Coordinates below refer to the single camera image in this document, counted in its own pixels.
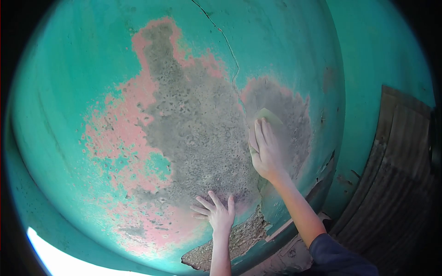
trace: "teal painted wall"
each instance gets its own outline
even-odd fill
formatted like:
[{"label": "teal painted wall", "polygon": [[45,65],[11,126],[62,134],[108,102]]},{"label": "teal painted wall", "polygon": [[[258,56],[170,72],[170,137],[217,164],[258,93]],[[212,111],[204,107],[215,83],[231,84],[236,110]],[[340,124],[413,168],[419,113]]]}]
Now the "teal painted wall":
[{"label": "teal painted wall", "polygon": [[[433,107],[428,64],[404,18],[386,0],[327,0],[345,75],[346,111],[341,155],[323,210],[339,218],[357,188],[377,127],[381,85]],[[341,176],[353,185],[337,180]]]}]

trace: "navy sleeve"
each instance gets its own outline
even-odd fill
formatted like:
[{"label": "navy sleeve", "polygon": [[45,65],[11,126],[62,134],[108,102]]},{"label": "navy sleeve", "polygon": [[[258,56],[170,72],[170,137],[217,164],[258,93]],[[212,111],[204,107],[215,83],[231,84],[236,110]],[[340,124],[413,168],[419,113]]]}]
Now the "navy sleeve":
[{"label": "navy sleeve", "polygon": [[310,270],[327,276],[334,275],[379,275],[376,266],[361,256],[348,251],[329,234],[321,234],[310,245],[314,263]]}]

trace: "wrist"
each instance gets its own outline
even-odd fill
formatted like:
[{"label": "wrist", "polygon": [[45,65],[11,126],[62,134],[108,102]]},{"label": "wrist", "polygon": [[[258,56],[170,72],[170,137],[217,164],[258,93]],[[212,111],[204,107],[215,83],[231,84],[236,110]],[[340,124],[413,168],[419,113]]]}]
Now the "wrist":
[{"label": "wrist", "polygon": [[277,172],[275,176],[273,176],[271,179],[268,180],[273,186],[281,186],[287,183],[292,183],[292,179],[290,178],[289,173],[286,172],[285,170]]},{"label": "wrist", "polygon": [[229,240],[230,236],[230,229],[228,231],[226,230],[214,230],[212,234],[213,240]]}]

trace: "bright light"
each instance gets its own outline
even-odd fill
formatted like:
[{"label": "bright light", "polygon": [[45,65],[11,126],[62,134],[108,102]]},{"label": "bright light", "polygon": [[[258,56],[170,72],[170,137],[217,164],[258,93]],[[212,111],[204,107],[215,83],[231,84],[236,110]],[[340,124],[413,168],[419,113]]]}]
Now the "bright light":
[{"label": "bright light", "polygon": [[74,258],[49,243],[45,242],[37,235],[34,229],[28,228],[27,235],[32,246],[37,252],[38,256],[45,264],[46,268],[52,276],[145,276],[146,274],[121,271],[101,266],[93,265],[85,261]]}]

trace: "wall crack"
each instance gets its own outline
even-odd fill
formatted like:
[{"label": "wall crack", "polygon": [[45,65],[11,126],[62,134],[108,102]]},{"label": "wall crack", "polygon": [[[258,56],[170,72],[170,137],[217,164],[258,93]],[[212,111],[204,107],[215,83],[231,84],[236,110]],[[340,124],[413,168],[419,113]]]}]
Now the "wall crack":
[{"label": "wall crack", "polygon": [[192,1],[195,5],[197,5],[197,6],[201,9],[202,12],[204,12],[204,14],[207,16],[207,18],[208,18],[208,19],[210,20],[210,22],[213,24],[213,26],[214,26],[215,28],[217,28],[218,31],[221,32],[221,34],[223,35],[223,37],[224,37],[224,39],[225,39],[225,41],[226,41],[226,43],[227,43],[227,46],[229,47],[230,54],[232,55],[232,57],[233,57],[233,59],[234,59],[234,61],[235,61],[235,64],[236,64],[236,68],[237,68],[236,73],[235,73],[235,74],[233,75],[233,77],[232,77],[232,89],[233,89],[233,91],[235,91],[236,95],[238,96],[238,101],[241,103],[241,105],[242,105],[242,107],[243,107],[243,109],[244,109],[244,114],[247,116],[246,108],[245,108],[245,106],[244,106],[243,101],[241,100],[240,94],[238,93],[238,89],[237,89],[236,86],[235,86],[235,79],[236,79],[236,76],[238,76],[238,73],[240,72],[240,66],[238,65],[238,60],[236,59],[236,56],[235,56],[235,54],[233,53],[232,47],[231,47],[231,45],[230,45],[230,43],[229,43],[229,40],[227,39],[227,36],[226,36],[225,33],[223,32],[223,30],[222,30],[221,28],[217,27],[217,25],[215,24],[215,22],[210,18],[210,16],[209,16],[209,15],[207,14],[207,12],[206,12],[206,11],[200,6],[200,4],[198,4],[197,2],[195,2],[195,0],[191,0],[191,1]]}]

